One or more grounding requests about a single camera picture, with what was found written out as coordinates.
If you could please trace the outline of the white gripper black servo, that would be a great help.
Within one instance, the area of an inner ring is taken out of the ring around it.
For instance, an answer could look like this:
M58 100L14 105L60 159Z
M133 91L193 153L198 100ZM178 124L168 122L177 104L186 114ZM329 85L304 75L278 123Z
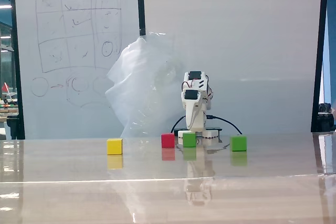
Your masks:
M200 90L186 89L181 94L182 105L185 108L186 127L190 130L193 126L197 109L199 111L196 117L196 130L203 131L205 127L205 105L207 104L207 97L203 96Z

